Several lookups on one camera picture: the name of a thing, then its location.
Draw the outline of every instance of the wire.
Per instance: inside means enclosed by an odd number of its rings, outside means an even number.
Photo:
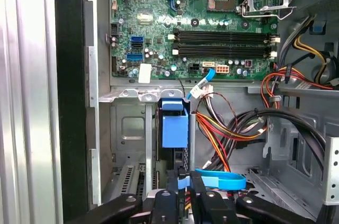
[[[186,205],[185,206],[185,211],[187,211],[189,208],[191,208],[192,207],[192,204],[191,203],[189,203],[188,205]]]
[[[178,79],[178,81],[179,81],[179,83],[180,83],[180,85],[181,85],[181,88],[182,88],[182,92],[183,92],[183,94],[184,94],[184,97],[186,97],[185,87],[184,87],[184,85],[183,85],[181,79],[178,78],[178,77],[177,77],[177,79]]]

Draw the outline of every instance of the white sticker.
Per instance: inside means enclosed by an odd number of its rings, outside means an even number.
[[[308,89],[311,85],[307,82],[301,82],[299,85],[296,86],[296,89]]]
[[[151,72],[152,64],[140,64],[138,82],[142,84],[149,84]]]
[[[205,163],[205,165],[203,165],[202,166],[202,169],[205,169],[205,168],[207,168],[209,165],[211,165],[212,164],[212,162],[211,161],[206,161],[206,163]]]
[[[200,89],[198,85],[196,85],[191,89],[190,93],[194,98],[199,98],[200,95],[203,93],[203,90]]]

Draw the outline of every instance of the sata port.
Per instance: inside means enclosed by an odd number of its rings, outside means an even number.
[[[131,48],[142,48],[143,46],[142,43],[131,43]]]
[[[132,36],[130,38],[130,41],[131,42],[143,42],[144,41],[144,37],[141,37],[141,36]]]
[[[214,61],[203,61],[202,66],[203,67],[214,67],[216,63]]]

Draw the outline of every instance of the cable tie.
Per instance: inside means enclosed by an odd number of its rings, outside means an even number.
[[[264,129],[258,129],[258,132],[260,133],[260,135],[264,132]]]
[[[285,72],[285,84],[287,84],[288,81],[290,80],[291,73],[292,73],[292,64],[287,64]]]

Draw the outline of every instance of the capacitor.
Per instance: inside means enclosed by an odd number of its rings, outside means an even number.
[[[175,64],[171,65],[171,71],[176,71],[176,65]]]
[[[176,0],[174,6],[176,8],[179,8],[180,4],[181,4],[180,0]]]

